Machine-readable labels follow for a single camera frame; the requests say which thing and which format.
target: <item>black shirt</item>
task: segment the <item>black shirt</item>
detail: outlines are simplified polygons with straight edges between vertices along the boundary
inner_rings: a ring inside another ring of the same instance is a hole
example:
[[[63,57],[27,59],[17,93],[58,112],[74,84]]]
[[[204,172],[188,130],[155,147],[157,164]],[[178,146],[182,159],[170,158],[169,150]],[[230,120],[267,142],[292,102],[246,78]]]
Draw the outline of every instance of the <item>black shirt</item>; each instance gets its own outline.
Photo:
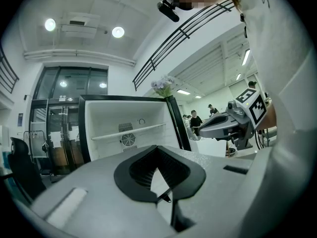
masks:
[[[210,114],[216,114],[218,112],[218,109],[216,108],[213,108],[213,109],[210,109]]]
[[[190,120],[190,127],[198,127],[203,123],[203,121],[200,119],[199,116],[196,116],[195,118],[192,117]],[[198,128],[194,128],[195,134],[198,136]]]

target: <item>recessed ceiling light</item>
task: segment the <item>recessed ceiling light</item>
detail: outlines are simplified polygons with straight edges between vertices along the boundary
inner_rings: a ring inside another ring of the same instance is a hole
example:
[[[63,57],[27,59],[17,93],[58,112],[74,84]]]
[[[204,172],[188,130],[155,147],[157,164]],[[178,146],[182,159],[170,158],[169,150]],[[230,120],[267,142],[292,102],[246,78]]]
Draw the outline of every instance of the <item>recessed ceiling light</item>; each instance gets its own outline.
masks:
[[[45,21],[45,28],[48,31],[53,31],[56,27],[56,23],[55,20],[53,20],[52,18],[49,18],[47,21]]]
[[[185,94],[185,95],[190,95],[190,93],[188,93],[188,92],[185,92],[185,91],[183,91],[183,90],[178,90],[177,92],[178,92],[178,93],[182,93],[182,94]]]
[[[66,86],[67,86],[67,84],[66,84],[65,81],[62,81],[62,82],[60,82],[59,84],[60,84],[61,87],[66,87]]]
[[[107,84],[101,83],[99,86],[100,86],[101,88],[106,88],[106,87],[107,87]]]
[[[117,26],[112,30],[112,35],[116,38],[121,38],[124,35],[124,30],[122,27]]]
[[[250,54],[250,50],[246,50],[246,53],[245,53],[245,55],[244,55],[244,59],[243,59],[242,66],[247,63],[247,60],[248,60],[248,58],[249,58],[249,54]]]

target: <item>black metal railing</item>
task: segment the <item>black metal railing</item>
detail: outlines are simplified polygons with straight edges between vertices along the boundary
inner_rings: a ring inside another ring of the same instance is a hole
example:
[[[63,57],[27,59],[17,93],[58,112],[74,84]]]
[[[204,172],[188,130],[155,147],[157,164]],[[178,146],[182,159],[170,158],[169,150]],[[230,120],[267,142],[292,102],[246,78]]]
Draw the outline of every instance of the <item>black metal railing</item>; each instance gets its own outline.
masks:
[[[232,0],[226,0],[212,6],[208,6],[198,11],[190,17],[180,27],[178,27],[153,53],[149,60],[144,64],[136,77],[133,79],[135,91],[152,71],[183,41],[190,39],[190,36],[208,22],[223,14],[231,11],[234,7]]]
[[[16,82],[19,80],[11,65],[5,57],[2,46],[0,45],[0,84],[12,93]]]

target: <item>glass door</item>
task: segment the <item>glass door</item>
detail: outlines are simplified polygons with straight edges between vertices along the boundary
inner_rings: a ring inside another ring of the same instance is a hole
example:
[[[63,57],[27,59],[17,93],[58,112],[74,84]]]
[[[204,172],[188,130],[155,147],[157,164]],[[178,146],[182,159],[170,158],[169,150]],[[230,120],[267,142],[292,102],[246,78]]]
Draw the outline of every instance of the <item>glass door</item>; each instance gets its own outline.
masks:
[[[78,130],[78,106],[49,107],[48,144],[54,173],[66,175],[84,164]]]

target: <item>black chair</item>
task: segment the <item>black chair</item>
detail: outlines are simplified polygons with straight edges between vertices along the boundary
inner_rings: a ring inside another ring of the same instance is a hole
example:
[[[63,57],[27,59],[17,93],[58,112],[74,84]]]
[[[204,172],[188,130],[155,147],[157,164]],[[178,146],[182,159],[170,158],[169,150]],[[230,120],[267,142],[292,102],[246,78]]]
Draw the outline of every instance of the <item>black chair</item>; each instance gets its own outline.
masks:
[[[46,187],[42,183],[41,176],[30,159],[28,145],[18,138],[11,137],[11,140],[12,153],[8,155],[8,162],[13,172],[13,179],[21,193],[25,196],[25,191],[34,200]]]

